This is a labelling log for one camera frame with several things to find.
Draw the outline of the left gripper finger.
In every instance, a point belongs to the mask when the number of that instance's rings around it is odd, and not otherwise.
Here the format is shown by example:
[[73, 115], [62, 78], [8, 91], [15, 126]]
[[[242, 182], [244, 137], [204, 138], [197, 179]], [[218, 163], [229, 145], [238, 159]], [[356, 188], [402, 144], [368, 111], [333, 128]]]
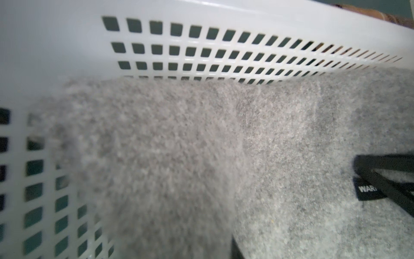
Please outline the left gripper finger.
[[245, 259], [243, 253], [239, 249], [239, 246], [233, 236], [231, 240], [231, 259]]

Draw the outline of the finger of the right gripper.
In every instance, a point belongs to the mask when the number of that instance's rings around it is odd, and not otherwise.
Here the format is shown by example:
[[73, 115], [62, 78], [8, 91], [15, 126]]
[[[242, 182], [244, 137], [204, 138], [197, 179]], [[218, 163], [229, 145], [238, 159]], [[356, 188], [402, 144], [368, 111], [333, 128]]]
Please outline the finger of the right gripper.
[[353, 179], [353, 183], [359, 201], [388, 198], [413, 216], [414, 184], [389, 180], [380, 175], [378, 169], [413, 174], [414, 156], [412, 154], [357, 155], [353, 160], [353, 170], [358, 175]]

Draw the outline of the grey scarf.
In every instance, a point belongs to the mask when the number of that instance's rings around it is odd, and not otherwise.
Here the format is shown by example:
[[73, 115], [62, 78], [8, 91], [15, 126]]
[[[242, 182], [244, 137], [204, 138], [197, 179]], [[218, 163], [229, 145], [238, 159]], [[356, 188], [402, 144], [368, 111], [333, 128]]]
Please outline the grey scarf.
[[411, 259], [414, 221], [353, 194], [358, 155], [414, 152], [414, 73], [245, 85], [79, 80], [37, 134], [124, 259]]

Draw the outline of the brown plaid fringed scarf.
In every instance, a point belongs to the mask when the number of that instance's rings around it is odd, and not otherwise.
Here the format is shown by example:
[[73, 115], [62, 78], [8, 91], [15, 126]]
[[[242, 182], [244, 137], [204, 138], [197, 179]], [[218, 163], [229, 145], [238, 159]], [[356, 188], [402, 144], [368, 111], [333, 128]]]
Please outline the brown plaid fringed scarf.
[[411, 18], [405, 18], [400, 16], [394, 16], [386, 14], [374, 9], [359, 8], [348, 4], [332, 4], [332, 6], [338, 7], [343, 10], [351, 11], [357, 14], [373, 17], [382, 21], [390, 22], [396, 25], [400, 25], [409, 29], [414, 28], [414, 20]]

